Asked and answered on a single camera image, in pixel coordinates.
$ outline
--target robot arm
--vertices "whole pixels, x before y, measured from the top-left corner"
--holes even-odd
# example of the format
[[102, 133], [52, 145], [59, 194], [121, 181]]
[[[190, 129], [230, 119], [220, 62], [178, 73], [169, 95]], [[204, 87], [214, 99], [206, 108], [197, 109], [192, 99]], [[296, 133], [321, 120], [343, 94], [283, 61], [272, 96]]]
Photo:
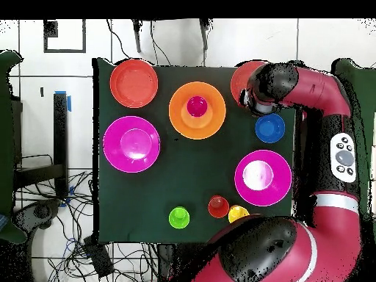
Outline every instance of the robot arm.
[[208, 243], [220, 242], [219, 251], [191, 282], [341, 282], [355, 266], [361, 239], [352, 108], [336, 77], [298, 65], [260, 66], [240, 103], [258, 116], [278, 105], [303, 106], [307, 120], [319, 116], [304, 189], [306, 202], [314, 202], [314, 226], [244, 217]]

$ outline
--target floor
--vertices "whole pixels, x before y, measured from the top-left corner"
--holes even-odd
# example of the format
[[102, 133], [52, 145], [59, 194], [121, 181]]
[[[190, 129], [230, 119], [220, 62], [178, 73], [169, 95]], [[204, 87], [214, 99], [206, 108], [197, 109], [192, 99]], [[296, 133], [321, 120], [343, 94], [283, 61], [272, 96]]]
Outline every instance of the floor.
[[[57, 20], [58, 37], [48, 39], [48, 49], [81, 49], [82, 21]], [[109, 26], [121, 39], [125, 53], [157, 63], [151, 39], [150, 22], [141, 27], [141, 53], [137, 53], [133, 24], [130, 20], [109, 20]], [[301, 59], [312, 68], [330, 71], [332, 61], [349, 57], [361, 67], [376, 63], [376, 21], [373, 19], [214, 19], [208, 35], [207, 67], [233, 67], [251, 60], [286, 62]], [[153, 38], [166, 53], [172, 65], [199, 66], [203, 62], [203, 42], [198, 19], [157, 21], [153, 23]], [[24, 156], [53, 155], [53, 94], [64, 90], [71, 96], [68, 113], [69, 175], [92, 172], [93, 139], [93, 69], [92, 57], [103, 57], [115, 63], [125, 58], [117, 37], [106, 20], [86, 20], [86, 53], [44, 53], [43, 21], [0, 21], [0, 50], [18, 51], [23, 62], [10, 71], [14, 95], [23, 101], [22, 149]], [[167, 65], [163, 53], [156, 50], [158, 63]], [[23, 167], [47, 165], [46, 156], [23, 160]], [[72, 178], [70, 186], [78, 183]], [[76, 192], [90, 195], [87, 180]], [[26, 189], [18, 193], [16, 209], [30, 204], [34, 195]], [[78, 208], [80, 202], [72, 200]], [[86, 215], [79, 224], [82, 236], [93, 230], [93, 207], [81, 205]], [[59, 208], [59, 218], [45, 230], [38, 230], [32, 248], [32, 266], [36, 282], [48, 282], [69, 246], [62, 232], [70, 238], [76, 233], [67, 207]], [[110, 244], [107, 246], [115, 268], [121, 272], [140, 272], [148, 268], [141, 244]], [[156, 262], [155, 254], [151, 258]], [[85, 274], [93, 267], [85, 266]], [[132, 274], [138, 281], [151, 282], [151, 271]], [[86, 282], [131, 282], [119, 272], [106, 278], [89, 276]], [[83, 278], [68, 278], [66, 282], [84, 282]]]

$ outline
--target orange plate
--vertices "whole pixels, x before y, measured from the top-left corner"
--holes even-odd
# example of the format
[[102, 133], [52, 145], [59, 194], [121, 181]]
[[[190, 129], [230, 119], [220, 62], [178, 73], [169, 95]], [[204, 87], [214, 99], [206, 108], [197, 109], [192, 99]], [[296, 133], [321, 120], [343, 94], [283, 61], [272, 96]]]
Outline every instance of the orange plate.
[[238, 104], [240, 92], [247, 87], [247, 82], [250, 75], [263, 64], [266, 64], [266, 62], [251, 60], [235, 70], [231, 78], [231, 93]]
[[[193, 117], [188, 113], [187, 102], [193, 96], [205, 98], [208, 104], [206, 113], [201, 117]], [[175, 130], [193, 140], [202, 140], [215, 134], [226, 115], [225, 100], [220, 92], [205, 82], [190, 82], [178, 88], [168, 110]]]
[[147, 62], [128, 59], [115, 67], [109, 87], [120, 104], [140, 108], [153, 100], [158, 90], [158, 78]]

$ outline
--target green cup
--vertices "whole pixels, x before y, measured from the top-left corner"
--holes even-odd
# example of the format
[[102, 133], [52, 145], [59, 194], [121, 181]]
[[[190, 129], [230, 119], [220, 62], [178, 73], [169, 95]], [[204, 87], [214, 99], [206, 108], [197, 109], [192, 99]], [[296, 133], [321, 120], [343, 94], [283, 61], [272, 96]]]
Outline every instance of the green cup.
[[183, 206], [177, 206], [171, 211], [168, 221], [176, 229], [183, 229], [189, 224], [189, 213]]

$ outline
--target dark green tabletop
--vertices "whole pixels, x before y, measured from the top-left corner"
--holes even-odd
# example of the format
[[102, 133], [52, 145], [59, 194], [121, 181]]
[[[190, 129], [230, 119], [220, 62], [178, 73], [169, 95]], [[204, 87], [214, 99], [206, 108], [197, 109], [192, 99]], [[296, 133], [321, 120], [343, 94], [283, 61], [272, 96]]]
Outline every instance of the dark green tabletop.
[[[291, 191], [274, 206], [257, 207], [243, 201], [234, 185], [239, 161], [252, 151], [270, 149], [292, 166], [294, 110], [285, 109], [284, 137], [275, 144], [261, 142], [255, 134], [256, 119], [236, 105], [230, 80], [236, 68], [155, 67], [159, 86], [155, 98], [139, 109], [128, 109], [112, 96], [109, 77], [115, 66], [103, 59], [99, 69], [99, 240], [101, 242], [206, 242], [228, 218], [215, 219], [207, 205], [212, 195], [224, 196], [230, 205], [250, 213], [290, 215]], [[190, 140], [171, 125], [168, 105], [173, 93], [187, 82], [206, 82], [216, 87], [226, 104], [225, 122], [205, 140]], [[161, 151], [156, 162], [141, 173], [122, 173], [103, 154], [107, 127], [117, 118], [136, 115], [150, 121], [159, 132]], [[185, 229], [168, 222], [170, 211], [184, 206], [190, 214]]]

